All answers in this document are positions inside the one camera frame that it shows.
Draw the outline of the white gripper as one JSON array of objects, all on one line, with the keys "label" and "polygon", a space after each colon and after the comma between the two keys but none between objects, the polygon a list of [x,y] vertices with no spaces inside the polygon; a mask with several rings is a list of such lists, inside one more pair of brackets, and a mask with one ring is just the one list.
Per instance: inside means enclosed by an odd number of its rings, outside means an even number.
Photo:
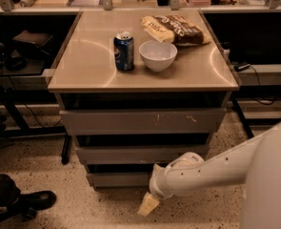
[{"label": "white gripper", "polygon": [[137,214],[142,217],[148,216],[159,205],[159,199],[171,198],[174,195],[173,189],[170,187],[170,182],[166,180],[166,177],[171,177],[170,171],[173,171],[175,168],[190,169],[203,162],[204,159],[200,155],[187,152],[169,163],[166,167],[161,167],[155,163],[149,183],[150,193],[147,192],[144,195]]}]

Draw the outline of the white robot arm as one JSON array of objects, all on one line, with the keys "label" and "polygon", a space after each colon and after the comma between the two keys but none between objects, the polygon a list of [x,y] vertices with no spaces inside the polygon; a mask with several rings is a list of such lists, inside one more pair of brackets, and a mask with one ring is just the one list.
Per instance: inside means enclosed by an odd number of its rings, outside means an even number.
[{"label": "white robot arm", "polygon": [[211,159],[188,152],[155,164],[138,214],[147,216],[162,199],[234,184],[246,186],[240,229],[281,229],[281,122]]}]

